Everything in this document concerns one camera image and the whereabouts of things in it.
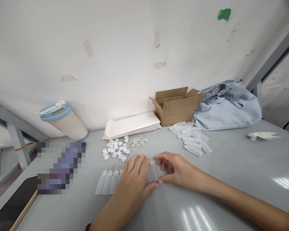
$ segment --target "finger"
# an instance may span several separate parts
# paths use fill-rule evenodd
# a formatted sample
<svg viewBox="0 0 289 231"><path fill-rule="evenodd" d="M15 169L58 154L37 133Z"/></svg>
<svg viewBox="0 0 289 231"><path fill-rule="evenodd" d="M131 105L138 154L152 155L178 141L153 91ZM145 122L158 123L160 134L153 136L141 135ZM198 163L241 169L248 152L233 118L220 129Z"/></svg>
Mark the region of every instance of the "finger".
<svg viewBox="0 0 289 231"><path fill-rule="evenodd" d="M175 174L168 174L166 176L163 176L158 183L163 184L163 183L175 183Z"/></svg>
<svg viewBox="0 0 289 231"><path fill-rule="evenodd" d="M140 166L140 170L139 170L139 175L140 176L142 176L142 177L146 177L147 176L149 163L150 163L150 158L145 159L145 161L142 163L142 165Z"/></svg>
<svg viewBox="0 0 289 231"><path fill-rule="evenodd" d="M143 192L144 199L147 198L147 196L158 186L159 186L159 184L157 182L151 182L151 183L147 184L146 187L144 188L144 192Z"/></svg>
<svg viewBox="0 0 289 231"><path fill-rule="evenodd" d="M168 164L168 160L164 159L162 162L161 170L164 170L166 168L166 165Z"/></svg>
<svg viewBox="0 0 289 231"><path fill-rule="evenodd" d="M131 172L134 168L135 160L139 157L139 155L133 155L132 158L128 162L127 172Z"/></svg>
<svg viewBox="0 0 289 231"><path fill-rule="evenodd" d="M147 158L146 155L141 155L140 157L138 157L138 158L136 159L136 164L135 164L135 166L134 166L134 168L133 168L133 171L135 171L136 173L139 173L140 165L142 164L142 161L143 161L145 158Z"/></svg>
<svg viewBox="0 0 289 231"><path fill-rule="evenodd" d="M127 167L128 167L128 163L129 163L129 161L124 164L122 174L123 174L123 173L126 173Z"/></svg>
<svg viewBox="0 0 289 231"><path fill-rule="evenodd" d="M175 156L176 154L174 154L174 153L171 153L171 152L162 152L162 153L160 153L160 154L157 154L156 156L155 156L155 159L166 159L166 160L168 160L169 162L171 162L172 161L172 159L173 159L173 157Z"/></svg>
<svg viewBox="0 0 289 231"><path fill-rule="evenodd" d="M157 164L157 165L160 165L160 164L163 162L163 160L164 160L164 158L159 158L159 159L157 159L156 164Z"/></svg>
<svg viewBox="0 0 289 231"><path fill-rule="evenodd" d="M172 164L170 164L170 165L168 166L168 171L169 171L169 174L173 174L173 173L174 173L174 167L173 167Z"/></svg>

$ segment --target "green sticker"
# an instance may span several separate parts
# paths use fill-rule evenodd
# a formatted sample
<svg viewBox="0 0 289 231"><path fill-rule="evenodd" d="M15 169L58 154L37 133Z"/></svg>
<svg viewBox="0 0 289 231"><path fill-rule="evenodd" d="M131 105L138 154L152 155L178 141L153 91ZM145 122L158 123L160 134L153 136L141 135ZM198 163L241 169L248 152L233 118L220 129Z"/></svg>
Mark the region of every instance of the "green sticker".
<svg viewBox="0 0 289 231"><path fill-rule="evenodd" d="M228 20L230 17L230 13L231 13L231 9L220 10L217 14L217 19L218 20L221 20L221 19Z"/></svg>

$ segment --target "white glove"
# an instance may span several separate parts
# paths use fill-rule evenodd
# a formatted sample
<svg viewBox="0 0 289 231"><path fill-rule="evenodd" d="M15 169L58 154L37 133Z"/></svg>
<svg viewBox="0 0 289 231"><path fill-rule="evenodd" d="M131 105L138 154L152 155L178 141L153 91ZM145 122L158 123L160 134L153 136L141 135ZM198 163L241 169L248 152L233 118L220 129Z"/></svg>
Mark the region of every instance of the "white glove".
<svg viewBox="0 0 289 231"><path fill-rule="evenodd" d="M265 140L272 140L273 138L281 138L279 136L273 136L276 133L272 132L260 132L260 133L249 133L247 136L252 140L255 141L257 139L257 136L265 139Z"/></svg>

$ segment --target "box flap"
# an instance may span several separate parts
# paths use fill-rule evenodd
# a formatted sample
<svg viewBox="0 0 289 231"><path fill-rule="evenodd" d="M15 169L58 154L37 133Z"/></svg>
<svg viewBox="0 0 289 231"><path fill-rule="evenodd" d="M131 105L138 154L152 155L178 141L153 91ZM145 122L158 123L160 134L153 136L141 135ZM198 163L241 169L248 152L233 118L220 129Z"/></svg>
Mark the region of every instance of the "box flap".
<svg viewBox="0 0 289 231"><path fill-rule="evenodd" d="M156 100L159 100L159 99L165 99L165 98L176 97L176 96L184 96L187 93L187 88L188 87L171 89L171 90L166 90L166 91L157 91L155 98Z"/></svg>
<svg viewBox="0 0 289 231"><path fill-rule="evenodd" d="M153 101L154 106L162 109L162 107L158 104L158 102L155 99L152 99L151 97L149 97L149 98Z"/></svg>
<svg viewBox="0 0 289 231"><path fill-rule="evenodd" d="M187 93L186 97L192 97L192 96L206 96L206 93L200 92L197 93L198 91L196 89L192 89Z"/></svg>

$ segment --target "white paper stack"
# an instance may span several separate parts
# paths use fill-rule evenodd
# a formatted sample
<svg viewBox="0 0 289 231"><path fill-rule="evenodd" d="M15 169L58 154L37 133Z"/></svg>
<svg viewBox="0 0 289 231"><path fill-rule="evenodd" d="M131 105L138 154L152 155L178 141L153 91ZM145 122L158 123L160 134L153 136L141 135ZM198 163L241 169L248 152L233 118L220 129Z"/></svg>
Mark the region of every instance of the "white paper stack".
<svg viewBox="0 0 289 231"><path fill-rule="evenodd" d="M160 123L154 112L147 112L117 121L109 120L106 124L103 139L111 140L126 135L153 131L161 128Z"/></svg>

